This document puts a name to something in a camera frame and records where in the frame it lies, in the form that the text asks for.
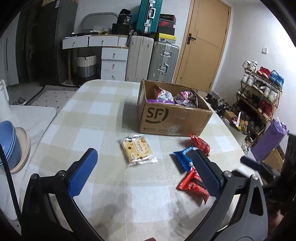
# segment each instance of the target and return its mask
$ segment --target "light switch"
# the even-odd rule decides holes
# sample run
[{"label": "light switch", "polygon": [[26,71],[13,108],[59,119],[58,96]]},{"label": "light switch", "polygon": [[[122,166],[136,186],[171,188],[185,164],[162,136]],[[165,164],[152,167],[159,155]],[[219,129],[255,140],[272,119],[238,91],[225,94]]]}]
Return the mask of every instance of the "light switch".
[{"label": "light switch", "polygon": [[262,53],[267,54],[267,50],[268,50],[268,49],[264,47],[264,48],[262,49]]}]

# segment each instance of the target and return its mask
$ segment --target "door frame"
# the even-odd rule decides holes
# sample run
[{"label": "door frame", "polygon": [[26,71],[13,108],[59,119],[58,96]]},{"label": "door frame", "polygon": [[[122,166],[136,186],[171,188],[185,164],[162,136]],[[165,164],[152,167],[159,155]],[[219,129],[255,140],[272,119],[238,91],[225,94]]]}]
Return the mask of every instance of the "door frame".
[{"label": "door frame", "polygon": [[[176,70],[175,70],[174,77],[173,77],[173,82],[176,85],[181,84],[181,79],[177,79],[179,71],[180,71],[181,62],[182,62],[183,58],[186,61],[187,58],[188,58],[188,55],[189,55],[189,52],[188,52],[187,55],[184,55],[184,50],[185,50],[185,47],[186,47],[186,44],[187,44],[187,37],[188,37],[188,34],[189,34],[189,27],[190,27],[190,23],[191,23],[191,18],[192,18],[192,13],[193,13],[193,6],[194,6],[195,1],[199,1],[199,0],[191,0],[191,2],[190,2],[186,28],[185,28],[185,32],[184,32],[184,37],[183,37],[181,49],[180,49],[180,55],[179,55],[179,58],[178,58],[178,61],[177,61],[177,66],[176,66]],[[221,60],[222,60],[222,56],[223,56],[223,53],[224,53],[224,50],[225,50],[225,44],[226,44],[226,40],[227,40],[227,36],[228,36],[229,25],[230,25],[230,17],[231,17],[231,7],[229,5],[227,5],[226,3],[224,3],[223,1],[221,1],[221,0],[217,0],[217,1],[221,2],[222,4],[224,4],[225,6],[227,6],[229,8],[229,15],[228,15],[227,29],[226,29],[226,34],[225,34],[225,38],[224,38],[224,42],[223,42],[221,55],[220,55],[220,58],[219,58],[219,62],[218,62],[216,71],[215,71],[214,78],[213,78],[213,80],[212,80],[212,82],[211,82],[211,84],[209,86],[208,91],[210,91],[211,87],[213,86],[214,80],[216,78],[218,69],[219,69],[220,64],[221,64]]]}]

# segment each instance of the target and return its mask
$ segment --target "laundry basket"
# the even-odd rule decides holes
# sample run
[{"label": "laundry basket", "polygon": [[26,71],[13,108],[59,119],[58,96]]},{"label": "laundry basket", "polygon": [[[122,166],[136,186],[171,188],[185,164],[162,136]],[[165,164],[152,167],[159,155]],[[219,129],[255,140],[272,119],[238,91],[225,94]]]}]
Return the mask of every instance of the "laundry basket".
[{"label": "laundry basket", "polygon": [[77,75],[86,78],[96,74],[96,55],[76,58]]}]

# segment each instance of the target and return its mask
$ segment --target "white pitcher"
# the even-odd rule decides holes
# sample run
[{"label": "white pitcher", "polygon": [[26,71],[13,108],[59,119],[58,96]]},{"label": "white pitcher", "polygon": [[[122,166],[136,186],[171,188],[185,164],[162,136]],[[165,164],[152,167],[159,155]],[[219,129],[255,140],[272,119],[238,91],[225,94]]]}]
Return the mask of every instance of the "white pitcher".
[{"label": "white pitcher", "polygon": [[6,89],[5,81],[0,81],[0,122],[11,121],[12,111],[9,106],[9,96]]}]

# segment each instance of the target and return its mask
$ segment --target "checkered tablecloth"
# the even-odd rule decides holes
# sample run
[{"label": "checkered tablecloth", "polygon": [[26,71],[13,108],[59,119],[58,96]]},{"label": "checkered tablecloth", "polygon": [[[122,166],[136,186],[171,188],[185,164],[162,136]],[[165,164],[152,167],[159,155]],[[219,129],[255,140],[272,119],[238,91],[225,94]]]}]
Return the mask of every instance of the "checkered tablecloth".
[{"label": "checkered tablecloth", "polygon": [[[33,173],[54,175],[79,160],[89,148],[98,151],[96,167],[77,205],[105,240],[184,240],[204,218],[215,201],[192,198],[176,186],[185,173],[174,162],[173,151],[192,143],[188,137],[145,134],[158,163],[128,166],[120,141],[137,133],[139,83],[110,80],[86,82],[68,101],[42,137],[26,170],[21,189],[22,204]],[[222,170],[240,167],[244,154],[230,131],[214,113],[201,136],[211,147],[211,161]],[[223,221],[227,224],[237,198]],[[65,222],[56,200],[57,214]]]}]

